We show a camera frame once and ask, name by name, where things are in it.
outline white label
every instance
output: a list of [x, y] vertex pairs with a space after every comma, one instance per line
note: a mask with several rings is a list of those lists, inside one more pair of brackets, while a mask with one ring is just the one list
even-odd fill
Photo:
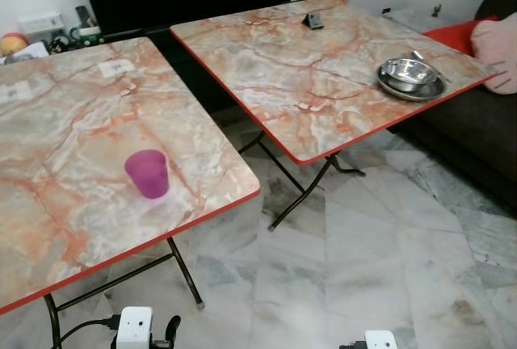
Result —
[[0, 104], [32, 99], [31, 87], [27, 81], [12, 85], [0, 85]]
[[104, 78], [109, 78], [115, 77], [117, 74], [130, 72], [131, 70], [134, 70], [135, 67], [130, 60], [123, 59], [103, 62], [102, 64], [99, 64], [99, 69]]

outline black metal table leg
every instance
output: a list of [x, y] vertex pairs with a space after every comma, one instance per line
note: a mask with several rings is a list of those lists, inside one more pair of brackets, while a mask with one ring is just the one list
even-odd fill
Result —
[[185, 280], [187, 281], [188, 287], [191, 289], [192, 295], [194, 296], [198, 308], [204, 309], [204, 302], [201, 299], [200, 293], [197, 291], [197, 288], [195, 287], [194, 280], [192, 279], [191, 273], [188, 271], [187, 265], [183, 261], [181, 254], [179, 253], [178, 247], [176, 246], [172, 238], [167, 238], [167, 242], [169, 243], [170, 249], [172, 250], [172, 253], [175, 256], [176, 261], [178, 262], [179, 269], [181, 270], [183, 276], [185, 277]]
[[260, 140], [264, 137], [265, 132], [262, 131], [255, 139], [253, 139], [250, 143], [242, 147], [240, 150], [238, 150], [239, 153], [245, 153], [248, 149], [256, 145], [260, 142]]
[[296, 198], [296, 200], [290, 204], [283, 212], [282, 214], [280, 214], [275, 221], [273, 221], [273, 223], [271, 225], [269, 225], [269, 228], [267, 228], [270, 232], [273, 232], [275, 230], [275, 228], [278, 226], [278, 224], [280, 222], [282, 222], [282, 220], [296, 207], [298, 206], [299, 204], [301, 204], [301, 202], [303, 200], [305, 200], [307, 198], [307, 196], [314, 190], [314, 188], [317, 186], [317, 184], [322, 180], [323, 178], [323, 175], [325, 175], [326, 171], [329, 170], [329, 167], [330, 165], [332, 165], [332, 162], [335, 158], [335, 154], [332, 154], [329, 156], [329, 158], [327, 159], [325, 165], [323, 165], [322, 169], [320, 170], [319, 173], [317, 173], [316, 175], [316, 178], [314, 179], [314, 181], [310, 184], [309, 188], [307, 188], [303, 194], [301, 196], [299, 196], [298, 198]]
[[366, 176], [366, 173], [364, 171], [361, 171], [361, 170], [357, 170], [357, 169], [343, 169], [340, 165], [339, 165], [339, 161], [338, 161], [338, 158], [336, 157], [336, 153], [333, 154], [333, 155], [330, 155], [329, 157], [326, 157], [326, 160], [327, 161], [330, 161], [330, 163], [332, 164], [332, 166], [334, 166], [334, 168], [341, 174], [358, 174], [360, 177], [365, 177]]
[[261, 142], [259, 142], [258, 145], [264, 151], [264, 153], [266, 153], [267, 156], [276, 164], [276, 166], [280, 169], [280, 171], [282, 171], [285, 174], [285, 176], [289, 178], [289, 180], [292, 182], [292, 184], [294, 186], [296, 186], [296, 189], [298, 189], [299, 191], [301, 191], [303, 193], [305, 191], [303, 186], [301, 186], [298, 183], [298, 181], [296, 181], [295, 178], [291, 175], [291, 173], [289, 173], [288, 169], [286, 169], [284, 167], [284, 165], [282, 163], [280, 163], [278, 159], [276, 159], [275, 155]]
[[[48, 314], [50, 315], [50, 323], [52, 325], [52, 341], [53, 345], [56, 345], [61, 339], [61, 329], [59, 327], [59, 315], [57, 314], [56, 303], [52, 294], [44, 296], [45, 303], [47, 304]], [[63, 349], [61, 344], [57, 346], [57, 349]]]

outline small black object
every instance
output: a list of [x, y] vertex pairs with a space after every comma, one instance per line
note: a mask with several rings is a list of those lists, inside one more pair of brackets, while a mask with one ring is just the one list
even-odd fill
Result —
[[68, 45], [59, 39], [51, 40], [47, 46], [47, 50], [51, 54], [68, 52], [68, 49]]
[[442, 5], [438, 5], [435, 7], [435, 10], [433, 11], [431, 16], [434, 16], [435, 18], [438, 18], [439, 12], [442, 10]]
[[366, 341], [355, 341], [353, 345], [341, 345], [339, 349], [368, 349]]
[[165, 339], [171, 343], [171, 348], [174, 348], [174, 341], [176, 340], [176, 330], [178, 329], [181, 318], [179, 315], [174, 315], [167, 324], [165, 330]]
[[81, 21], [81, 28], [95, 27], [97, 23], [90, 17], [90, 12], [85, 6], [75, 7], [78, 13], [79, 20]]
[[309, 27], [311, 30], [323, 28], [322, 17], [320, 16], [319, 12], [312, 12], [307, 14], [302, 23]]

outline wall socket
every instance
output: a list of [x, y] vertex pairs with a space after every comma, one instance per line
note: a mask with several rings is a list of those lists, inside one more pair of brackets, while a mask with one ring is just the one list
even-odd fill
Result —
[[18, 25], [23, 34], [31, 35], [41, 32], [53, 32], [65, 28], [59, 12], [46, 12], [38, 15], [21, 16]]

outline dark gray sofa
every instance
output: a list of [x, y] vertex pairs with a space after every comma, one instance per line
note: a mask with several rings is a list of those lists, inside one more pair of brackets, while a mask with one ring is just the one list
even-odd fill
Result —
[[[476, 19], [517, 11], [517, 0], [485, 0]], [[397, 125], [517, 208], [517, 95], [467, 90]]]

